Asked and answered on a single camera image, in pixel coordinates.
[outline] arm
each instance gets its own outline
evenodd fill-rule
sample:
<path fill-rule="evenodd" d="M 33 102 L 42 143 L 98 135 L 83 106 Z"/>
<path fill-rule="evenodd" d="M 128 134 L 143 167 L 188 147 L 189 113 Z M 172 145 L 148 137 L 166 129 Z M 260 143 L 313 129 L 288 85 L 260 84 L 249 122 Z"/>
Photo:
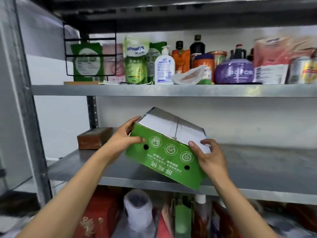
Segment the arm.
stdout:
<path fill-rule="evenodd" d="M 214 184 L 242 237 L 277 238 L 275 232 L 230 180 L 225 157 L 216 141 L 204 139 L 201 140 L 201 143 L 210 144 L 211 153 L 204 154 L 199 146 L 192 141 L 188 145 L 197 155 L 200 167 Z"/>
<path fill-rule="evenodd" d="M 77 174 L 21 231 L 17 238 L 69 238 L 73 236 L 104 168 L 130 144 L 144 143 L 141 137 L 130 137 L 135 117 L 121 127 L 95 152 Z"/>

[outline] left hand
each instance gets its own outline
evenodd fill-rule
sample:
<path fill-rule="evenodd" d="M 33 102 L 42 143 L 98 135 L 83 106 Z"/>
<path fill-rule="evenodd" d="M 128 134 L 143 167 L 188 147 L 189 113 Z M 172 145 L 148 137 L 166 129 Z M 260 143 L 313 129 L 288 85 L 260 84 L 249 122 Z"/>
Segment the left hand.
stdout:
<path fill-rule="evenodd" d="M 113 162 L 120 154 L 134 143 L 145 143 L 145 139 L 140 136 L 129 136 L 134 123 L 141 116 L 137 116 L 121 125 L 113 136 L 105 143 L 99 150 L 104 152 L 104 155 L 109 158 L 109 161 Z"/>

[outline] hand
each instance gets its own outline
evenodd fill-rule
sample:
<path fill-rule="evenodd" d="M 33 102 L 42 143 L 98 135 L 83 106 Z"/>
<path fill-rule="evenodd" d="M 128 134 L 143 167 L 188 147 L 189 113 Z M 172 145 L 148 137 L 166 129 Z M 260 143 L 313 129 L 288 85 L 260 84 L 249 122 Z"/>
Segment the hand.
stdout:
<path fill-rule="evenodd" d="M 202 170 L 211 179 L 219 173 L 228 175 L 227 162 L 217 142 L 213 139 L 204 139 L 200 143 L 209 144 L 211 153 L 205 154 L 193 141 L 189 141 L 188 145 L 194 154 L 196 154 Z"/>
<path fill-rule="evenodd" d="M 137 116 L 121 125 L 108 142 L 99 149 L 101 152 L 104 152 L 105 156 L 109 158 L 109 161 L 113 162 L 116 160 L 129 145 L 145 143 L 145 139 L 140 136 L 129 136 L 134 123 L 140 117 L 141 116 Z"/>

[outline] purple container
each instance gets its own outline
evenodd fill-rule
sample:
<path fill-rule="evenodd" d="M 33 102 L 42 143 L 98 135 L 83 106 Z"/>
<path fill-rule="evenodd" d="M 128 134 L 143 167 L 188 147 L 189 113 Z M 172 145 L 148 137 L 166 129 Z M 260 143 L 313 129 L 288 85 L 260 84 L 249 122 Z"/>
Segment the purple container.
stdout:
<path fill-rule="evenodd" d="M 216 67 L 215 84 L 253 82 L 254 66 L 246 59 L 229 59 Z"/>

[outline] white pump bottle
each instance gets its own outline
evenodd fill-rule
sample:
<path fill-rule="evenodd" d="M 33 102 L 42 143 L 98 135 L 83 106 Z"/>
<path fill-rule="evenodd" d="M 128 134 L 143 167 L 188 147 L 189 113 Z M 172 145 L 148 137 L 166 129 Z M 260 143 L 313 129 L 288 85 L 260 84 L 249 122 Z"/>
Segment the white pump bottle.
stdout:
<path fill-rule="evenodd" d="M 168 54 L 169 46 L 164 46 L 162 55 L 158 56 L 154 63 L 154 83 L 174 84 L 171 76 L 175 74 L 175 60 Z"/>

